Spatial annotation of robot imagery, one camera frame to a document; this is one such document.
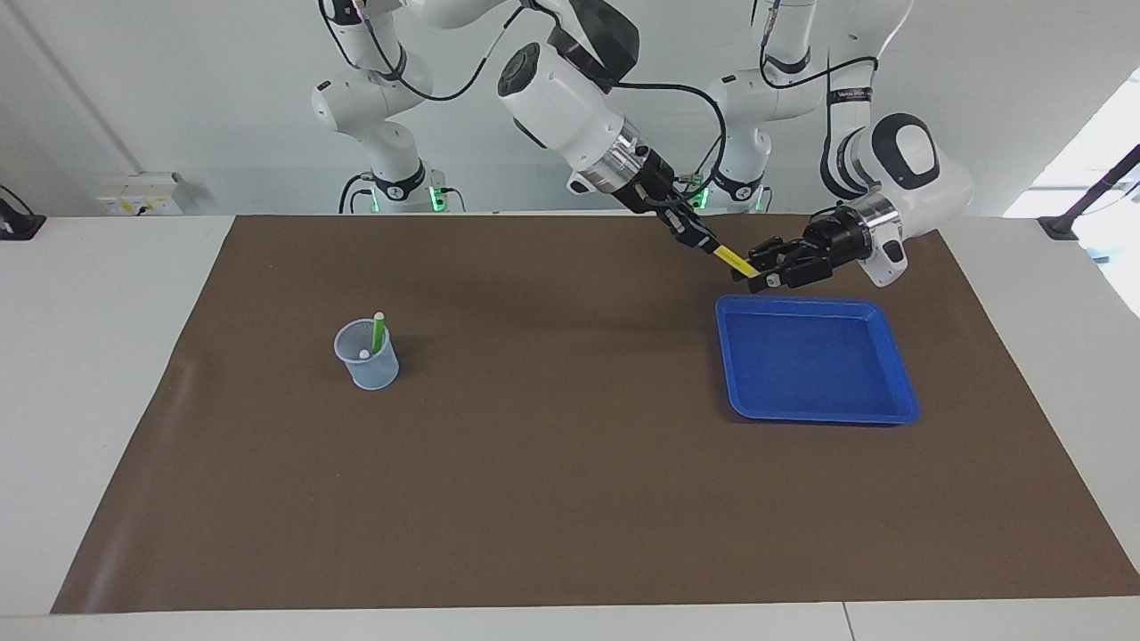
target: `brown table cover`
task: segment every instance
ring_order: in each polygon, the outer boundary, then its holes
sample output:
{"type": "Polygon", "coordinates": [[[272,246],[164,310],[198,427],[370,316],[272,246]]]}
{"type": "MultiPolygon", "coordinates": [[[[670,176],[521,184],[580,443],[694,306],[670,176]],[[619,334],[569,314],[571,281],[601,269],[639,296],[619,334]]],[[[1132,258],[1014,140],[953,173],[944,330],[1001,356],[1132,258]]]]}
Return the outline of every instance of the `brown table cover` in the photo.
{"type": "Polygon", "coordinates": [[[799,294],[886,309],[922,420],[762,424],[743,287],[656,220],[239,218],[54,611],[1140,593],[945,243],[909,249],[799,294]],[[363,392],[332,342],[377,309],[402,371],[363,392]]]}

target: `blue tray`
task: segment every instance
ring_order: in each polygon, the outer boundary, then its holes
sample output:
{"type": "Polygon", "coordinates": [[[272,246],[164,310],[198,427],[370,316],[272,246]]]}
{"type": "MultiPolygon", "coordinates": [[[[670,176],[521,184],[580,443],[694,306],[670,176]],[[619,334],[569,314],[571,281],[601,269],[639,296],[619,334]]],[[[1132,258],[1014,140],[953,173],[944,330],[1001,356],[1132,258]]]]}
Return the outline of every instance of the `blue tray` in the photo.
{"type": "Polygon", "coordinates": [[[871,425],[918,421],[914,388],[877,305],[725,297],[716,314],[728,397],[742,416],[871,425]]]}

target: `yellow stick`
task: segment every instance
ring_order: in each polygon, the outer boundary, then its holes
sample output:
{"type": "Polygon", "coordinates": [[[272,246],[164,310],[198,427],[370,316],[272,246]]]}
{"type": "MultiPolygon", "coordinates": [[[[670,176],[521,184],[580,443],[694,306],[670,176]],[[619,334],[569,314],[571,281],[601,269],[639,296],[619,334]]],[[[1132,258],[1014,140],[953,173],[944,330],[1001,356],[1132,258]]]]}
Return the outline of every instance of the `yellow stick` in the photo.
{"type": "Polygon", "coordinates": [[[712,253],[720,260],[727,262],[728,267],[732,267],[749,278],[758,278],[760,276],[760,273],[757,271],[755,267],[749,265],[747,260],[740,258],[736,252],[724,245],[717,248],[717,250],[712,253]]]}

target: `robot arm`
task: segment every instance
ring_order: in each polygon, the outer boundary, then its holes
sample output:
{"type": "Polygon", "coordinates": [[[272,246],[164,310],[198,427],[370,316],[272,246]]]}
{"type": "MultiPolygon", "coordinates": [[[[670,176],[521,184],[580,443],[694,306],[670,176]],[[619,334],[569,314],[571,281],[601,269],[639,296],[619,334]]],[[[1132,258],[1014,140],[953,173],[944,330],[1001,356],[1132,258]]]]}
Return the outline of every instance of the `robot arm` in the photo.
{"type": "Polygon", "coordinates": [[[708,206],[751,210],[772,155],[765,125],[808,114],[820,105],[816,86],[796,84],[820,71],[809,43],[815,8],[815,0],[757,3],[752,40],[764,54],[762,67],[734,72],[709,88],[724,112],[728,143],[720,170],[712,177],[708,206]],[[772,19],[773,7],[779,9],[779,22],[772,19]]]}
{"type": "MultiPolygon", "coordinates": [[[[429,24],[455,29],[496,7],[495,0],[404,0],[429,24]]],[[[645,143],[605,95],[637,64],[640,33],[603,0],[521,0],[554,18],[545,44],[523,47],[507,64],[498,94],[515,124],[544,148],[557,152],[573,170],[568,185],[583,194],[614,196],[634,212],[653,212],[670,234],[758,276],[723,246],[675,187],[675,172],[645,143]]]]}
{"type": "Polygon", "coordinates": [[[814,219],[803,238],[775,237],[749,252],[749,263],[760,271],[749,282],[754,292],[823,281],[854,261],[886,287],[906,270],[903,242],[959,216],[974,197],[969,171],[942,152],[915,116],[887,116],[852,144],[858,161],[853,164],[870,190],[814,219]]]}
{"type": "Polygon", "coordinates": [[[357,2],[366,7],[370,26],[361,19],[352,0],[320,0],[325,23],[352,68],[314,89],[312,109],[323,124],[364,146],[372,168],[369,181],[383,211],[435,210],[439,204],[432,188],[441,186],[442,176],[420,159],[412,131],[389,120],[424,100],[399,79],[430,92],[431,70],[420,56],[407,51],[396,35],[392,11],[400,8],[398,2],[357,2]],[[384,57],[393,63],[394,70],[384,57]]]}
{"type": "MultiPolygon", "coordinates": [[[[506,0],[400,0],[437,29],[466,26],[506,0]]],[[[547,43],[592,78],[620,81],[637,64],[641,39],[629,18],[604,0],[520,0],[554,18],[547,43]]]]}
{"type": "Polygon", "coordinates": [[[844,66],[829,74],[820,171],[826,187],[849,202],[813,220],[803,238],[775,237],[755,248],[748,258],[760,271],[750,281],[754,292],[822,281],[854,261],[876,285],[890,285],[909,265],[903,242],[961,214],[974,197],[969,171],[938,147],[925,122],[898,113],[870,128],[878,58],[912,5],[858,0],[845,23],[831,49],[830,64],[844,66]]]}

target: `wall outlet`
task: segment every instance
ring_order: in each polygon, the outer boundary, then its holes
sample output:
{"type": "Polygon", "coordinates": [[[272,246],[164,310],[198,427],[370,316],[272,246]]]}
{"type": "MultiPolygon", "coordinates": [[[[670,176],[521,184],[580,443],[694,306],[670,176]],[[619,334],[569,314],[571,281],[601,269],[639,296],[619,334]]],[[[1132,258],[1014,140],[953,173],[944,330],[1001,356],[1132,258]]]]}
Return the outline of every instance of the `wall outlet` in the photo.
{"type": "Polygon", "coordinates": [[[108,184],[96,195],[108,216],[182,216],[190,205],[186,187],[172,175],[144,173],[116,180],[123,181],[108,184]]]}

